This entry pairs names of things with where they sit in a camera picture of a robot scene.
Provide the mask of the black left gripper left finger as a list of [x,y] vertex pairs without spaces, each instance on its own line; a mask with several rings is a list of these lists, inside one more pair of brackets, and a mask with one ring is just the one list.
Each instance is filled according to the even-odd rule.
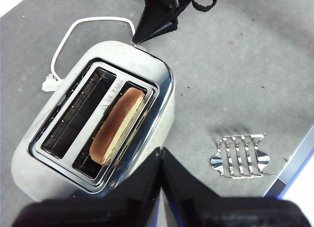
[[143,227],[160,192],[161,149],[156,148],[116,188],[101,198],[50,199],[22,209],[15,227]]

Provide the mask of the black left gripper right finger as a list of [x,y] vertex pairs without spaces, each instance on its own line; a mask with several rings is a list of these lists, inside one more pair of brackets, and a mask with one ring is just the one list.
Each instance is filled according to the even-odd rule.
[[276,198],[223,198],[161,150],[162,188],[181,227],[308,227],[300,208]]

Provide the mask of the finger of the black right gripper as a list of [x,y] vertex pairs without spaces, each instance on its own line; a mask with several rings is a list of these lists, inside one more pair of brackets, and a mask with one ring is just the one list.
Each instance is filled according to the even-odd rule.
[[154,37],[175,31],[178,20],[166,16],[147,16],[142,19],[137,29],[137,42],[142,43]]
[[[153,12],[153,7],[154,7],[153,0],[144,0],[144,3],[145,3],[145,7],[144,7],[144,10],[143,10],[143,13],[142,13],[140,21],[142,19],[144,19],[145,17],[147,17],[147,16],[159,16],[156,13]],[[169,17],[171,19],[175,19],[176,18],[175,15],[165,15],[165,16]],[[133,39],[132,39],[133,43],[138,43],[137,42],[137,29],[138,29],[138,26],[136,28],[135,34],[134,34]]]

